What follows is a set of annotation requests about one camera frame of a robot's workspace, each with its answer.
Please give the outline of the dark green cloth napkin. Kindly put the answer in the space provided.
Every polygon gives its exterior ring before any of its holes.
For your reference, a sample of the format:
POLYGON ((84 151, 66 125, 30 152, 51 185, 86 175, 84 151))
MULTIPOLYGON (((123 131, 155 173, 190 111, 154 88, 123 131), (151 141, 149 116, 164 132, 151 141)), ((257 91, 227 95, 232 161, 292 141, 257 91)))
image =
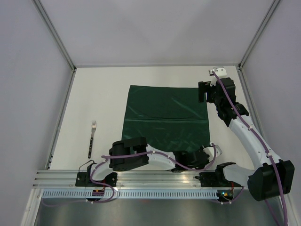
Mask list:
POLYGON ((136 137, 165 152, 194 152, 209 144, 208 110, 198 89, 130 86, 122 139, 136 137))

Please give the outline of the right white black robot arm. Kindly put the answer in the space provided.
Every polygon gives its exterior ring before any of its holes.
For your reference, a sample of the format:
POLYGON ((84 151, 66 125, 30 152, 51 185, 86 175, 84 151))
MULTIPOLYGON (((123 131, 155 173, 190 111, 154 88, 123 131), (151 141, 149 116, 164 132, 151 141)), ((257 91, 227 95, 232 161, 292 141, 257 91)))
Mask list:
POLYGON ((291 191, 295 167, 282 160, 263 140, 247 109, 236 101, 236 86, 231 78, 222 78, 214 85, 198 83, 199 102, 213 103, 218 116, 238 137, 247 151, 254 169, 246 169, 234 162, 219 164, 215 181, 220 186, 230 181, 246 187, 256 201, 288 194, 291 191))

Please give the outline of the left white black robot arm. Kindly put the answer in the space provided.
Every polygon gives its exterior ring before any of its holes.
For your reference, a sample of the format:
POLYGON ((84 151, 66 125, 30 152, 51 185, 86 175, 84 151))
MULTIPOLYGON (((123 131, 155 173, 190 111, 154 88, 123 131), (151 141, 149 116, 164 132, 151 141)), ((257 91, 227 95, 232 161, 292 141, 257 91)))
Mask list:
POLYGON ((147 165, 172 173, 202 172, 212 166, 216 157, 216 146, 212 143, 193 152, 165 152, 148 144, 145 137, 121 140, 112 144, 109 154, 102 156, 102 162, 92 163, 87 168, 85 185, 113 186, 107 177, 147 165))

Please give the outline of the silver fork with dark handle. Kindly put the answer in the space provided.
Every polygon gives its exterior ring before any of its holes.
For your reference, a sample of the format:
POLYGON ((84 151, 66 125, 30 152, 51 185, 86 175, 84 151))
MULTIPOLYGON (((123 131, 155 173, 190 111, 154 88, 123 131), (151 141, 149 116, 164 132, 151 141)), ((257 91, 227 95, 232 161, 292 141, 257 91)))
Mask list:
POLYGON ((89 150, 88 150, 88 159, 91 159, 93 141, 94 141, 94 135, 96 132, 96 128, 97 128, 97 121, 91 121, 91 137, 90 137, 89 150))

